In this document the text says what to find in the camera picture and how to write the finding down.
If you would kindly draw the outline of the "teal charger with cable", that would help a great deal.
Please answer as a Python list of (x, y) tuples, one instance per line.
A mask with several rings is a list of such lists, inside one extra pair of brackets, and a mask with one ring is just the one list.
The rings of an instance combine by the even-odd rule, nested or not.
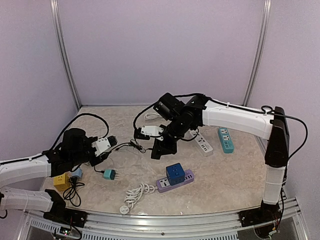
[(114, 169), (106, 168), (105, 170), (97, 170), (96, 166), (93, 167), (96, 173), (102, 174), (106, 180), (115, 180), (117, 172)]

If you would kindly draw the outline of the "blue cube socket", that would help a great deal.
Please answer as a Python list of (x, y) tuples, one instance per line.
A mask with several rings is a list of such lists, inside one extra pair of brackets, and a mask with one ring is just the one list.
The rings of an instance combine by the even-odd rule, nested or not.
[(180, 163), (175, 163), (166, 167), (166, 177), (171, 186), (185, 181), (185, 171)]

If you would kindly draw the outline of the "white power strip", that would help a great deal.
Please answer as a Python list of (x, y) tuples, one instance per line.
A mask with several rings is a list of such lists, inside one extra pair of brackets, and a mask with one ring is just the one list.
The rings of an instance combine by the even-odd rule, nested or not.
[[(145, 121), (153, 121), (156, 119), (161, 119), (162, 117), (155, 112), (149, 112), (144, 115)], [(209, 142), (205, 139), (205, 137), (199, 132), (199, 130), (189, 130), (186, 134), (188, 137), (192, 139), (192, 142), (199, 149), (201, 154), (204, 157), (211, 156), (213, 154), (213, 147), (209, 144)]]

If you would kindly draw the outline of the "black charger with cable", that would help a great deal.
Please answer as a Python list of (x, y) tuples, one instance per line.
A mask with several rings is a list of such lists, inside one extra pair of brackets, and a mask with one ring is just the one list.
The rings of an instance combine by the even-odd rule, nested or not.
[(120, 150), (121, 148), (123, 147), (132, 147), (136, 150), (138, 150), (140, 153), (144, 154), (146, 153), (147, 151), (151, 151), (152, 148), (144, 148), (142, 145), (140, 145), (136, 140), (134, 139), (131, 139), (130, 141), (128, 142), (123, 142), (123, 143), (120, 143), (118, 145), (116, 145), (115, 147), (113, 147), (110, 152), (112, 151), (118, 151)]

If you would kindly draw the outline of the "yellow cube socket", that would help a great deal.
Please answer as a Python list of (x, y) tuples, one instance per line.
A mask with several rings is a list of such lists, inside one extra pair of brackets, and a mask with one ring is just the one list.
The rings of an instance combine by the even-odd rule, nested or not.
[(62, 175), (55, 176), (53, 178), (53, 186), (59, 192), (67, 190), (71, 186), (69, 175), (67, 173), (63, 173)]

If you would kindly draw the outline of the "purple power strip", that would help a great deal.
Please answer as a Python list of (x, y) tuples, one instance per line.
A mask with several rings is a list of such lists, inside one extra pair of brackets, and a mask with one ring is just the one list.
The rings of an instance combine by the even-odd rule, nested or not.
[(184, 181), (175, 185), (170, 185), (169, 180), (166, 177), (158, 179), (155, 185), (140, 183), (137, 188), (125, 192), (124, 204), (119, 208), (119, 212), (122, 215), (127, 215), (144, 195), (152, 194), (156, 191), (162, 194), (190, 184), (194, 180), (194, 173), (190, 169), (187, 169), (185, 171)]

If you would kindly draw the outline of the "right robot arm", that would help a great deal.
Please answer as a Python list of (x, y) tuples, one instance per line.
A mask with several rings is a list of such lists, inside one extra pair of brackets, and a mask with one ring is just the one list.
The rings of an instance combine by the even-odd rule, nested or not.
[(264, 161), (267, 166), (263, 205), (256, 210), (256, 218), (266, 222), (275, 212), (289, 161), (289, 130), (285, 112), (276, 107), (269, 112), (232, 105), (212, 99), (202, 93), (189, 94), (184, 103), (180, 96), (167, 92), (154, 103), (153, 109), (166, 121), (163, 131), (154, 135), (151, 158), (177, 153), (177, 142), (188, 130), (213, 126), (245, 132), (268, 141)]

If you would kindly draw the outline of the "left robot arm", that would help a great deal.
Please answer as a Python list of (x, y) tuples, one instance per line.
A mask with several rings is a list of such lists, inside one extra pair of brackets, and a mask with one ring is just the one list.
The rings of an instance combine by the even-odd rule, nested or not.
[(94, 167), (107, 158), (107, 150), (117, 142), (113, 135), (88, 137), (83, 129), (71, 128), (63, 133), (62, 141), (56, 147), (28, 158), (1, 162), (0, 209), (41, 211), (61, 223), (66, 222), (70, 211), (55, 190), (31, 191), (11, 188), (10, 185), (38, 178), (54, 178), (84, 163)]

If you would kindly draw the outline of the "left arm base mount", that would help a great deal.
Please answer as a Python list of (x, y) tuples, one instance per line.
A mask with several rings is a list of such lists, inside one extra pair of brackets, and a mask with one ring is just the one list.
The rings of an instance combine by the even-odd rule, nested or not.
[(44, 219), (79, 228), (83, 228), (85, 226), (87, 217), (87, 212), (71, 208), (65, 208), (61, 212), (50, 211), (43, 214)]

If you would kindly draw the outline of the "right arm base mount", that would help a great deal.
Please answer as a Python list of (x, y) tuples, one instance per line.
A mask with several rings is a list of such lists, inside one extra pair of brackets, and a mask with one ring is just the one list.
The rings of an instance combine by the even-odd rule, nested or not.
[(281, 215), (280, 210), (262, 210), (260, 207), (242, 210), (238, 213), (243, 228), (279, 220)]

